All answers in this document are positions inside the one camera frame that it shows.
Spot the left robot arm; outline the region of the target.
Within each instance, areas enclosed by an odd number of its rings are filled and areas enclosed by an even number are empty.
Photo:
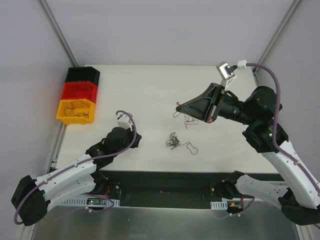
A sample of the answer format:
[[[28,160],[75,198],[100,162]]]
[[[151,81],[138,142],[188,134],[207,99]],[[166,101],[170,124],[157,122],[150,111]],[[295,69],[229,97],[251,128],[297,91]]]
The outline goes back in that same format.
[[[106,183],[100,169],[126,150],[137,148],[141,139],[133,126],[115,127],[68,165],[36,178],[23,177],[11,198],[15,208],[14,223],[31,226],[65,200],[91,192],[102,194]]]

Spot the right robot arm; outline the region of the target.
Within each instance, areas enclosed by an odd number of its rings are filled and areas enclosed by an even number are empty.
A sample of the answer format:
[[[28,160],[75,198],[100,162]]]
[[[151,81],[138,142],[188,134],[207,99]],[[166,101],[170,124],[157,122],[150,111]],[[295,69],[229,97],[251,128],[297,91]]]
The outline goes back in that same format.
[[[286,183],[276,186],[235,171],[215,186],[219,196],[256,197],[279,208],[297,225],[316,225],[320,222],[320,183],[297,156],[282,126],[275,123],[276,100],[276,93],[267,86],[257,87],[245,101],[240,101],[223,86],[211,83],[196,98],[179,104],[176,111],[208,124],[222,117],[246,125],[242,133],[246,141]]]

